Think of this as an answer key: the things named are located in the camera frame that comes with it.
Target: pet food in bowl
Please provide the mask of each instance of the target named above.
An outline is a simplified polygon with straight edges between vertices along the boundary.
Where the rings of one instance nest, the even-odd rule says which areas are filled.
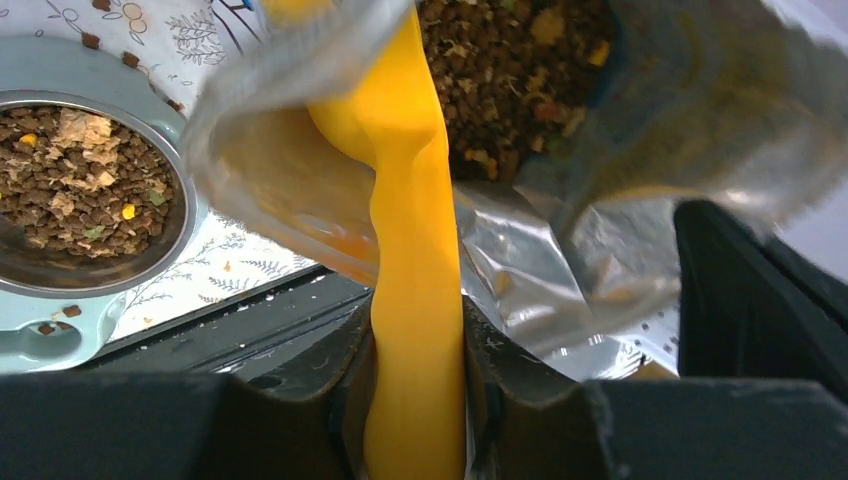
[[[138,255],[162,234],[168,161],[138,133],[59,106],[0,112],[0,215],[28,245],[90,258]]]

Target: dry pet food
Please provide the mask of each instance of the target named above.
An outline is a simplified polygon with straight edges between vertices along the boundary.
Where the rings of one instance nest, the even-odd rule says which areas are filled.
[[[424,0],[419,16],[457,180],[511,182],[572,135],[615,36],[604,0]]]
[[[72,108],[0,112],[0,215],[36,248],[139,254],[162,233],[170,165],[113,120]]]
[[[97,35],[92,35],[90,33],[82,33],[82,44],[93,50],[98,50],[100,48],[100,37]]]
[[[109,12],[112,10],[112,2],[109,0],[92,0],[91,6],[98,9],[103,10],[104,12]]]
[[[123,62],[124,65],[130,68],[138,68],[139,60],[138,57],[136,57],[132,53],[124,52],[123,54],[121,54],[121,62]]]
[[[47,324],[47,323],[42,323],[41,325],[38,326],[38,333],[40,333],[42,335],[50,335],[51,333],[53,333],[55,331],[56,331],[56,329],[51,327],[50,324]]]
[[[79,305],[71,305],[70,307],[63,308],[62,313],[68,318],[73,318],[82,315],[82,309],[79,308]]]
[[[174,109],[174,111],[175,111],[175,112],[177,112],[177,113],[179,113],[179,112],[180,112],[180,111],[182,111],[182,109],[183,109],[183,104],[182,104],[182,103],[177,103],[177,102],[175,102],[175,101],[171,100],[170,98],[169,98],[169,99],[168,99],[168,101],[167,101],[167,102],[165,102],[165,103],[167,103],[167,104],[168,104],[168,106],[169,106],[169,107],[171,107],[171,108],[173,108],[173,109]]]

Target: printed leaf pattern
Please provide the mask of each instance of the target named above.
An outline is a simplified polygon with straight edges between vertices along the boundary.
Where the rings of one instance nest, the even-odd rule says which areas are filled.
[[[168,293],[154,293],[146,297],[134,298],[133,301],[135,303],[133,303],[133,306],[144,305],[145,303],[155,302],[157,300],[168,300],[171,298],[174,298],[173,295]]]
[[[130,38],[132,38],[135,43],[139,45],[144,45],[144,41],[141,39],[141,36],[139,36],[137,32],[130,30]]]
[[[203,301],[203,303],[206,303],[208,305],[211,305],[213,303],[218,303],[221,300],[223,300],[223,298],[220,298],[220,297],[209,297],[207,295],[201,295],[199,293],[197,294],[197,298],[199,298],[200,300]]]
[[[257,268],[268,277],[282,276],[290,268],[288,265],[280,265],[280,262],[271,260],[245,260],[242,263]]]
[[[209,277],[209,283],[232,295],[250,290],[262,284],[260,280],[255,278],[221,279],[215,277]]]
[[[195,65],[218,65],[224,60],[224,49],[209,10],[198,10],[190,16],[171,17],[165,23],[173,32],[177,53],[183,61]]]
[[[221,217],[221,225],[224,227],[236,227],[244,229],[244,223],[239,222],[238,220],[232,219],[230,217]]]
[[[77,33],[82,33],[82,29],[76,24],[77,20],[79,20],[79,12],[77,12],[73,8],[63,8],[59,10],[59,7],[57,7],[55,3],[51,2],[50,0],[44,1],[54,12],[52,14],[47,15],[48,19],[52,20],[61,18],[65,21],[65,24],[71,28],[71,30]]]

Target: white floral mat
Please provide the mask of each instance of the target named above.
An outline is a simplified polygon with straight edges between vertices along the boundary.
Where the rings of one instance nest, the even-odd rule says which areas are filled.
[[[263,35],[248,0],[0,0],[0,36],[79,41],[83,32],[98,36],[101,50],[137,56],[150,83],[182,104],[185,114],[203,78],[226,55],[246,51]],[[174,265],[128,292],[128,308],[112,340],[313,263],[210,213]]]

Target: stainless steel bowl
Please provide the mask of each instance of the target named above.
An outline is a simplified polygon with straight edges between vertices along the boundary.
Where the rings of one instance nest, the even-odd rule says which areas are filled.
[[[183,118],[152,92],[141,72],[72,42],[3,40],[0,64],[25,71],[0,77],[0,110],[58,105],[109,117],[163,153],[175,193],[162,235],[152,237],[150,247],[139,255],[90,259],[47,252],[28,246],[23,232],[5,222],[6,228],[0,226],[0,290],[45,298],[97,297],[126,290],[165,270],[185,249],[198,222],[197,194],[174,146]]]

